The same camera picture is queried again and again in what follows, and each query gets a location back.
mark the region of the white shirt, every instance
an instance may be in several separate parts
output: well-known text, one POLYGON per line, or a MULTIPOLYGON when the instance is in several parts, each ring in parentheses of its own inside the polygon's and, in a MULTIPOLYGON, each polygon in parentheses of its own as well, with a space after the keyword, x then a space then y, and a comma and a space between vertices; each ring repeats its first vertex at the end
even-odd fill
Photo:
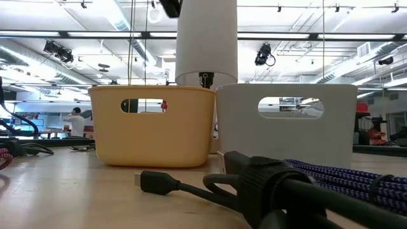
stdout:
POLYGON ((80 115, 69 114, 64 118, 64 121, 72 123, 72 136, 83 137, 83 127, 85 127, 85 119, 80 115))

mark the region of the cable plug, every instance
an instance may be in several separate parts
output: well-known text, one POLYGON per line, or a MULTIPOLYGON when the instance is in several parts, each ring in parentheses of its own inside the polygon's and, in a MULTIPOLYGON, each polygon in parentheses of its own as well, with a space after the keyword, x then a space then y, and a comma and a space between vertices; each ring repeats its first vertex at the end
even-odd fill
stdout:
POLYGON ((166 195, 172 191, 179 190, 181 182, 164 172, 142 171, 134 174, 134 184, 142 191, 158 195, 166 195))

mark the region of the white plastic bin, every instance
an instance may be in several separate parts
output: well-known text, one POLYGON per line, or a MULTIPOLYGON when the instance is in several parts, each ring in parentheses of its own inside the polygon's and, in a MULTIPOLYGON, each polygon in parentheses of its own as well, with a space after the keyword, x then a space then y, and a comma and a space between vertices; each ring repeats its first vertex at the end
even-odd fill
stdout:
POLYGON ((350 168, 356 97, 357 87, 353 85, 218 87, 220 150, 350 168), (264 117, 258 104, 265 97, 315 97, 324 110, 318 118, 297 118, 283 112, 264 117))
POLYGON ((198 87, 89 89, 96 154, 109 165, 194 167, 209 154, 215 93, 198 87), (125 99, 163 99, 164 113, 125 113, 125 99))

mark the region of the braided rope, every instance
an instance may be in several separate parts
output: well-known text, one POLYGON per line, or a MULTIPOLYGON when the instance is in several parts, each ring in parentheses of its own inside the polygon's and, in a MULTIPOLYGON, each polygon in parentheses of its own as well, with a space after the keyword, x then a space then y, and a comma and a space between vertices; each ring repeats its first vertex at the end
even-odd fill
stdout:
MULTIPOLYGON (((379 174, 352 169, 312 165, 297 160, 285 160, 291 166, 312 176, 321 188, 371 202, 369 191, 379 174)), ((392 177, 380 181, 375 193, 375 203, 388 211, 407 216, 407 178, 392 177)))
POLYGON ((1 159, 5 159, 5 161, 3 163, 0 163, 0 170, 9 166, 9 164, 13 161, 14 158, 11 154, 8 154, 7 149, 0 149, 0 160, 1 159))

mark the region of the yellow plastic bin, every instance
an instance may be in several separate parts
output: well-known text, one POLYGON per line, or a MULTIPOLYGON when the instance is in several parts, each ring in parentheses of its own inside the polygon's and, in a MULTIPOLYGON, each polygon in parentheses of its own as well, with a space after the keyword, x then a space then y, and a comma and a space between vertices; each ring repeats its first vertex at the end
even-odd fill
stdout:
POLYGON ((213 133, 215 92, 198 87, 107 86, 89 89, 96 154, 108 165, 194 167, 213 133), (126 113, 125 99, 163 99, 164 113, 126 113))

